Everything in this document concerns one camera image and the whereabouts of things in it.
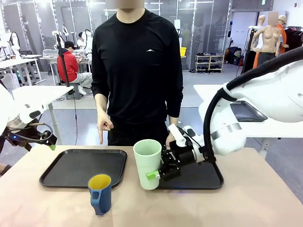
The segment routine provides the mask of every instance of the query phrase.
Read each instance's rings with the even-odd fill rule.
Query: black cap
[[[75,44],[72,41],[66,41],[64,44],[64,48],[68,49],[70,47],[75,50]]]

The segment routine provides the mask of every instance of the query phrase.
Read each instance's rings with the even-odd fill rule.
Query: stool
[[[81,94],[79,93],[79,89],[78,89],[78,85],[80,83],[70,83],[70,86],[73,86],[74,87],[74,91],[75,93],[72,94],[72,95],[69,95],[68,93],[66,93],[66,100],[70,100],[70,99],[74,99],[74,96],[75,96],[75,99],[79,100],[81,99]]]

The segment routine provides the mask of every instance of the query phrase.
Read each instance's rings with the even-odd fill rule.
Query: white shoe
[[[78,90],[81,95],[84,95],[84,96],[86,95],[86,92],[83,90],[83,87],[78,86]]]

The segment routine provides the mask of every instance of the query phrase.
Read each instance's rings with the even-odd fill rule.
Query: black long-sleeve shirt
[[[113,119],[139,124],[179,117],[183,75],[175,27],[148,10],[131,24],[112,16],[94,33],[92,77],[93,95],[109,97]]]

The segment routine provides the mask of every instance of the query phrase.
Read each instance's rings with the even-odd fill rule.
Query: human hand
[[[174,136],[171,134],[171,132],[169,133],[169,136],[166,139],[166,148],[169,148],[169,143],[172,141],[175,141],[176,139],[174,138]]]
[[[257,53],[260,53],[260,52],[261,52],[261,49],[259,49],[259,48],[252,48],[252,50],[253,50],[254,52],[257,52]]]
[[[99,131],[100,144],[103,144],[103,131],[110,131],[114,128],[114,125],[109,119],[108,114],[104,110],[97,110],[97,113],[97,127]]]

